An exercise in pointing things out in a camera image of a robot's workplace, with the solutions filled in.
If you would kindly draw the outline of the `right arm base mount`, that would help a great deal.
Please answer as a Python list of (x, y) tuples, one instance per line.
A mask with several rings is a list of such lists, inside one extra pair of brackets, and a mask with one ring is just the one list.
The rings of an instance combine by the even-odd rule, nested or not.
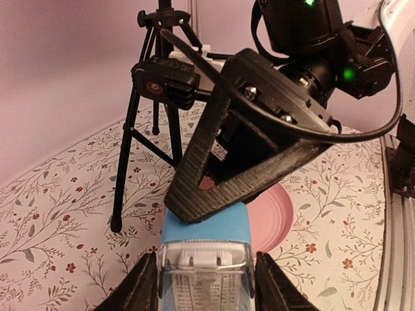
[(414, 198), (414, 123), (405, 114), (397, 125), (398, 147), (386, 148), (388, 178), (394, 193)]

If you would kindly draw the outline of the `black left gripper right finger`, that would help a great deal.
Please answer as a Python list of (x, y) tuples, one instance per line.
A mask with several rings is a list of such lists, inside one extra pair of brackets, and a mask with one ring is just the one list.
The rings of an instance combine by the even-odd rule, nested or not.
[(268, 253), (257, 252), (255, 309), (260, 311), (318, 311), (293, 285)]

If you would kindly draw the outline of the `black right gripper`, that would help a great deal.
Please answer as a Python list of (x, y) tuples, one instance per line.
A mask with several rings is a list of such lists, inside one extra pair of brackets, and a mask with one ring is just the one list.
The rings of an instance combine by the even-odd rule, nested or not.
[(325, 152), (329, 143), (301, 134), (331, 132), (324, 90), (333, 77), (323, 60), (306, 73), (292, 63), (274, 69), (251, 49), (228, 58), (173, 181), (166, 206), (195, 223), (237, 203), (248, 203)]

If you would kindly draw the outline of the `blue metronome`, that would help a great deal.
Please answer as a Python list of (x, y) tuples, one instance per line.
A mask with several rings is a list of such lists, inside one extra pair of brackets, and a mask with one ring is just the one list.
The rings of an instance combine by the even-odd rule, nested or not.
[(248, 210), (236, 203), (187, 224), (164, 217), (158, 254), (159, 310), (255, 310)]

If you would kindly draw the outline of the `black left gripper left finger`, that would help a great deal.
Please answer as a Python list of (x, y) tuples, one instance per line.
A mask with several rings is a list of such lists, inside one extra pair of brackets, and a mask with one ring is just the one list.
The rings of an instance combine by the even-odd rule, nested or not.
[(156, 254), (145, 253), (116, 290), (94, 311), (158, 309)]

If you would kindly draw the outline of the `pink plate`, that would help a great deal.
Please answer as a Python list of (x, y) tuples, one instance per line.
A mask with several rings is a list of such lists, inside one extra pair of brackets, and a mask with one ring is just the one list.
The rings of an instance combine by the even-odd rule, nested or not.
[(252, 202), (235, 203), (195, 224), (195, 238), (212, 240), (231, 253), (241, 252), (241, 244), (254, 253), (267, 252), (284, 240), (291, 230), (293, 218), (291, 199), (277, 183)]

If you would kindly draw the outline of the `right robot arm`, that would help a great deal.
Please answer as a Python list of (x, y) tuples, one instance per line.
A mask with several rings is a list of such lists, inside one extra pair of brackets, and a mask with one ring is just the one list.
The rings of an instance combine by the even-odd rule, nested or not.
[(378, 129), (333, 133), (327, 112), (339, 89), (370, 97), (398, 79), (398, 42), (385, 25), (356, 26), (336, 1), (256, 1), (251, 30), (265, 22), (274, 58), (261, 46), (230, 56), (215, 69), (169, 30), (161, 35), (214, 85), (164, 198), (181, 221), (196, 223), (239, 202), (250, 202), (334, 144), (360, 143), (392, 130), (402, 115)]

